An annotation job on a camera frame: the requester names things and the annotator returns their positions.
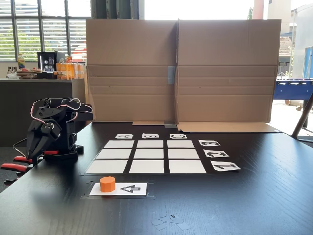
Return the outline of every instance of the table surface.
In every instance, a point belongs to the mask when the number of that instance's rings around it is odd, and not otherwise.
[[[93,123],[78,133],[85,153],[72,166],[41,162],[0,194],[2,235],[311,235],[313,149],[283,133],[187,133],[215,140],[241,170],[208,174],[111,174],[117,182],[148,182],[154,198],[84,197],[101,175],[86,175],[91,161],[116,134],[159,134],[177,129]],[[195,145],[200,156],[203,150]],[[190,225],[151,220],[176,214]]]

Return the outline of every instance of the bottle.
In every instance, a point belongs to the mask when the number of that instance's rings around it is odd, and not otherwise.
[[[25,59],[22,55],[22,53],[19,53],[19,56],[18,56],[18,65],[19,65],[19,69],[23,69],[25,68]]]

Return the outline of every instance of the white paper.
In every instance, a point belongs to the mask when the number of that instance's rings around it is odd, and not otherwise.
[[[158,134],[142,134],[143,139],[153,139],[153,138],[158,138]]]
[[[134,141],[109,141],[104,148],[132,148]]]
[[[134,159],[163,159],[164,150],[163,148],[138,148],[136,149]]]
[[[163,148],[163,141],[138,141],[137,148]]]
[[[209,158],[224,158],[229,157],[224,151],[219,150],[205,150],[204,153]]]
[[[200,160],[169,160],[170,173],[174,174],[205,174]]]
[[[132,139],[133,135],[132,134],[118,134],[116,139]]]
[[[217,141],[199,141],[202,146],[219,146]]]
[[[127,160],[95,160],[86,174],[123,173]]]
[[[217,171],[240,170],[234,163],[211,161],[213,167]]]
[[[199,159],[197,151],[194,148],[173,148],[168,149],[168,158],[169,159]]]
[[[171,139],[186,139],[186,135],[183,134],[170,134]]]
[[[164,160],[133,160],[129,173],[164,173]]]
[[[131,148],[106,148],[102,149],[96,159],[128,159]]]
[[[90,196],[146,195],[146,194],[147,194],[147,183],[116,183],[115,190],[112,192],[102,192],[100,190],[100,183],[96,183],[94,184],[90,192]]]
[[[186,140],[175,140],[167,141],[168,148],[194,148],[192,141]]]

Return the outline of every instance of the gray tape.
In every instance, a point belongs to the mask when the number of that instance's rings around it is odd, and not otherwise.
[[[168,84],[174,84],[176,66],[168,67]]]

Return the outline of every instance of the orange game piece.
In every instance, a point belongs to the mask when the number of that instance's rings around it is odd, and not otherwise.
[[[112,192],[115,190],[115,178],[108,176],[100,179],[100,191]]]

